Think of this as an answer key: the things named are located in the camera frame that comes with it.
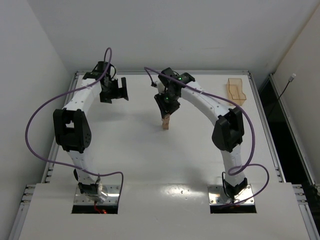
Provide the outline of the transparent amber plastic bin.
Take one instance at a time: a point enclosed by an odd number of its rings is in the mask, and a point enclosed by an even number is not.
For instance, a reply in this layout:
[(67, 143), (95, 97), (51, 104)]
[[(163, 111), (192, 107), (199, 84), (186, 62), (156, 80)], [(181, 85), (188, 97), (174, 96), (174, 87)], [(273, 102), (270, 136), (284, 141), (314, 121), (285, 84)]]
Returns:
[(242, 106), (247, 97), (243, 92), (243, 81), (241, 78), (228, 78), (226, 84), (228, 99), (239, 106)]

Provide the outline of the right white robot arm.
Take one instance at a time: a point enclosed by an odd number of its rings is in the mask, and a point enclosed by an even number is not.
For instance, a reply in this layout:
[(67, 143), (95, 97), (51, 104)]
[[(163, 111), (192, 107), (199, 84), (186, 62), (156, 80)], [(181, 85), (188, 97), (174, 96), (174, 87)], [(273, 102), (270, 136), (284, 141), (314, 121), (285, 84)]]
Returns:
[(229, 108), (212, 97), (202, 93), (203, 89), (189, 73), (175, 74), (166, 68), (158, 75), (159, 80), (153, 86), (157, 87), (158, 94), (154, 96), (158, 104), (162, 127), (169, 128), (170, 116), (179, 109), (179, 98), (193, 104), (212, 123), (213, 144), (221, 151), (225, 178), (223, 180), (225, 194), (235, 199), (248, 185), (248, 180), (243, 172), (230, 175), (229, 170), (239, 170), (242, 165), (241, 144), (244, 135), (242, 111), (238, 108)]

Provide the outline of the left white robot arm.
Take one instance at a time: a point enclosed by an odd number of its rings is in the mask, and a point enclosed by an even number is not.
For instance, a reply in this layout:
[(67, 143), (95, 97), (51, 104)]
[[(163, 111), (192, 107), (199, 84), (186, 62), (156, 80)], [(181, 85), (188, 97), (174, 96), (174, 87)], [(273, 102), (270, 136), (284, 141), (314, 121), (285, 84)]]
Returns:
[(55, 140), (72, 160), (80, 193), (95, 203), (103, 203), (108, 194), (88, 150), (92, 132), (87, 113), (95, 99), (108, 104), (117, 99), (128, 100), (127, 81), (124, 77), (118, 79), (115, 67), (103, 60), (86, 72), (80, 83), (80, 90), (69, 103), (53, 112)]

